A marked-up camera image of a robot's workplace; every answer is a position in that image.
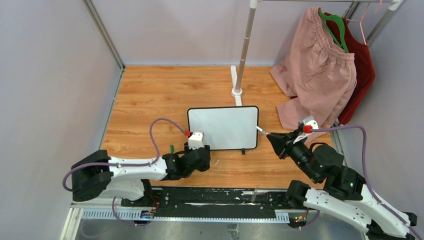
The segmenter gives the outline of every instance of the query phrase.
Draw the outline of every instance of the wooden floor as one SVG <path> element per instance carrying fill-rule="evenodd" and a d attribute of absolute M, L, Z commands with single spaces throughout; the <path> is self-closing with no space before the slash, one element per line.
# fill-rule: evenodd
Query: wooden floor
<path fill-rule="evenodd" d="M 270 75 L 270 67 L 246 67 L 241 87 L 243 105 L 259 107 L 259 126 L 268 132 L 281 127 L 275 105 L 289 100 Z M 188 130 L 187 110 L 194 107 L 234 106 L 229 66 L 128 66 L 103 142 L 110 156 L 153 158 L 156 153 L 149 127 L 157 118 L 169 118 Z M 158 122 L 153 136 L 160 154 L 183 149 L 187 137 L 168 122 Z M 331 145 L 330 135 L 317 142 Z M 291 180 L 312 184 L 289 158 L 280 160 L 271 144 L 259 134 L 256 149 L 211 152 L 210 169 L 195 171 L 179 181 L 152 181 L 161 186 L 199 186 L 285 189 Z"/>

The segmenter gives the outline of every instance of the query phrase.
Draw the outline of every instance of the white wall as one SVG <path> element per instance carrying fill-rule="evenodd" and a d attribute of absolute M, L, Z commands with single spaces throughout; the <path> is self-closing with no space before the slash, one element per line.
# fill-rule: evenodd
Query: white wall
<path fill-rule="evenodd" d="M 94 0 L 121 58 L 129 65 L 238 64 L 249 2 Z M 283 59 L 308 7 L 322 6 L 323 11 L 342 15 L 349 5 L 348 2 L 259 2 L 246 64 L 269 66 Z M 383 12 L 367 15 L 365 28 L 374 26 Z"/>
<path fill-rule="evenodd" d="M 0 33 L 0 238 L 58 239 L 119 70 L 81 0 L 3 0 Z"/>
<path fill-rule="evenodd" d="M 418 215 L 424 235 L 424 1 L 407 0 L 371 45 L 376 79 L 352 124 L 368 134 L 366 165 L 375 190 Z M 347 163 L 360 173 L 360 131 L 341 131 Z"/>

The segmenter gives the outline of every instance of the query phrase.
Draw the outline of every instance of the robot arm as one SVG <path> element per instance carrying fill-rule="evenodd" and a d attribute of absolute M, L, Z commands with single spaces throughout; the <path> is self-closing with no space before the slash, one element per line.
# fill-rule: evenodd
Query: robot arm
<path fill-rule="evenodd" d="M 287 190 L 286 197 L 353 225 L 366 233 L 370 240 L 415 239 L 409 234 L 408 226 L 416 225 L 417 216 L 395 209 L 376 195 L 383 204 L 401 216 L 403 220 L 401 221 L 377 202 L 369 191 L 365 179 L 355 170 L 344 166 L 344 156 L 337 153 L 334 148 L 325 143 L 314 143 L 311 148 L 307 148 L 304 142 L 312 133 L 311 129 L 318 129 L 318 125 L 310 116 L 299 121 L 298 129 L 290 133 L 263 131 L 280 159 L 290 157 L 313 183 L 325 181 L 324 192 L 320 192 L 294 180 Z"/>
<path fill-rule="evenodd" d="M 72 173 L 72 199 L 76 202 L 96 197 L 118 197 L 136 201 L 151 192 L 149 180 L 165 181 L 188 178 L 194 170 L 204 172 L 210 167 L 210 146 L 203 143 L 203 132 L 195 131 L 184 144 L 184 151 L 165 154 L 154 163 L 150 159 L 124 159 L 108 156 L 98 150 L 72 166 L 87 163 L 108 163 Z"/>

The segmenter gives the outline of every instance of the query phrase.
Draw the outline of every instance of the whiteboard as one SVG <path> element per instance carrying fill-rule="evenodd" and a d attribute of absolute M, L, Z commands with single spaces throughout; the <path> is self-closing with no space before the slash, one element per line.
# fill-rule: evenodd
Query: whiteboard
<path fill-rule="evenodd" d="M 202 131 L 211 150 L 255 149 L 258 144 L 257 106 L 190 108 L 190 132 Z"/>

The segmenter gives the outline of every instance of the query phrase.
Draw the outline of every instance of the metal grille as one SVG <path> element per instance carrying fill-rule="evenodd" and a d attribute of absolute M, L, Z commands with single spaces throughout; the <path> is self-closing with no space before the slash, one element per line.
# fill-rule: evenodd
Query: metal grille
<path fill-rule="evenodd" d="M 145 220 L 139 209 L 117 209 L 117 215 L 122 220 Z M 276 218 L 223 218 L 223 217 L 167 217 L 156 216 L 149 221 L 171 221 L 171 222 L 220 222 L 220 223 L 281 223 L 288 224 L 289 214 L 287 212 L 276 212 Z M 114 220 L 112 209 L 85 208 L 82 219 L 105 219 Z"/>

